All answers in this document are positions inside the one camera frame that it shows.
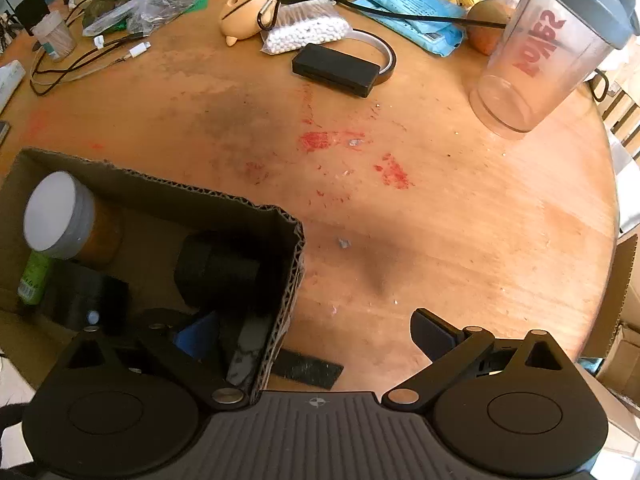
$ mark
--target white jar lid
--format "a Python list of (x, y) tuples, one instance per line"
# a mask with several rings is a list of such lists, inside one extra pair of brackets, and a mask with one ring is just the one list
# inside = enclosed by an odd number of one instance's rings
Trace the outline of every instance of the white jar lid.
[(76, 183), (66, 171), (44, 178), (24, 211), (24, 238), (34, 251), (52, 247), (65, 233), (76, 206)]

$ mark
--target metal screw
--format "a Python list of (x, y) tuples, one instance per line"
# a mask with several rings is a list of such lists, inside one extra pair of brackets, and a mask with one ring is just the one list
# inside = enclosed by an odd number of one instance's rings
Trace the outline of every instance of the metal screw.
[(244, 393), (237, 388), (219, 388), (211, 394), (211, 398), (220, 404), (235, 404), (244, 399)]
[(418, 392), (408, 388), (396, 388), (395, 390), (391, 390), (387, 397), (396, 404), (413, 404), (414, 402), (418, 402), (420, 399)]

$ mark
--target wooden table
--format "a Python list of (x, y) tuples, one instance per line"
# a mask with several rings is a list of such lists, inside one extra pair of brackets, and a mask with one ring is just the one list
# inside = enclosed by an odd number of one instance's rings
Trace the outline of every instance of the wooden table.
[[(2, 115), (13, 127), (0, 171), (35, 145), (282, 206), (307, 236), (285, 345), (343, 364), (337, 390), (381, 394), (428, 364), (409, 337), (418, 307), (501, 337), (547, 329), (576, 357), (617, 229), (587, 91), (509, 141), (469, 107), (486, 58), (466, 45), (442, 59), (339, 9), (398, 54), (394, 76), (361, 99), (292, 74), (294, 54), (261, 53), (259, 37), (227, 47), (223, 1), (153, 33), (139, 58), (48, 96), (23, 83)], [(2, 61), (28, 68), (32, 44), (21, 35)]]

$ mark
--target phone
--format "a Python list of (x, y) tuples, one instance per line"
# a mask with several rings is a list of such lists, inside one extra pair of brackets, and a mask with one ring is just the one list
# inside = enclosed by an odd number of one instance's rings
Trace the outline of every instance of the phone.
[(0, 121), (0, 146), (2, 146), (10, 127), (11, 125), (7, 121)]

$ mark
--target shaker bottle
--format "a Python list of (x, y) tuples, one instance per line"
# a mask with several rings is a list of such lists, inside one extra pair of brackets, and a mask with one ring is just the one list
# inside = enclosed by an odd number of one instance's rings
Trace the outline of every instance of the shaker bottle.
[(520, 0), (470, 104), (495, 133), (521, 139), (614, 49), (640, 35), (635, 0)]

